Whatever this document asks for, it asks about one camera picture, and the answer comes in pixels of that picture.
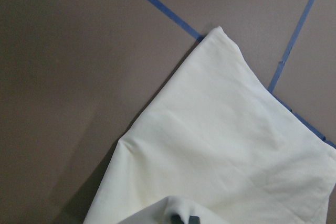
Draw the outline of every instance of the cloth fold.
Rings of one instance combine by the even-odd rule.
[[[335,181],[336,150],[218,27],[119,139],[84,223],[325,223]]]

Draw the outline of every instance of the white fabric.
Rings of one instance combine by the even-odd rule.
[[[119,140],[85,223],[325,223],[335,181],[335,149],[218,27]]]

